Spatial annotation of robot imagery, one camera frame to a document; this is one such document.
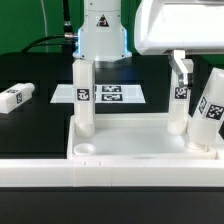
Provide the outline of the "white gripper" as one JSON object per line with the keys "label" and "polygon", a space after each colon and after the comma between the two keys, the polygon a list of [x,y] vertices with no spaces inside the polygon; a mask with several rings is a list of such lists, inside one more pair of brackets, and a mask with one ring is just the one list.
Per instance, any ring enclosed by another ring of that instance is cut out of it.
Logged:
{"label": "white gripper", "polygon": [[135,16],[134,45],[142,55],[172,51],[169,64],[179,87],[187,87],[185,51],[224,53],[224,0],[142,0]]}

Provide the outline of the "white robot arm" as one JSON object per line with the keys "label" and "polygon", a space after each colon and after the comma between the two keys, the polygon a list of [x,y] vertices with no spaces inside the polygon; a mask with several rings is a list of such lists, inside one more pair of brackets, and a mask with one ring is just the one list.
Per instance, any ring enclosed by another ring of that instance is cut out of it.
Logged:
{"label": "white robot arm", "polygon": [[[76,58],[98,66],[129,58],[121,24],[121,0],[84,0]],[[167,55],[181,87],[192,85],[183,59],[224,53],[224,0],[141,0],[134,20],[134,47],[142,55]]]}

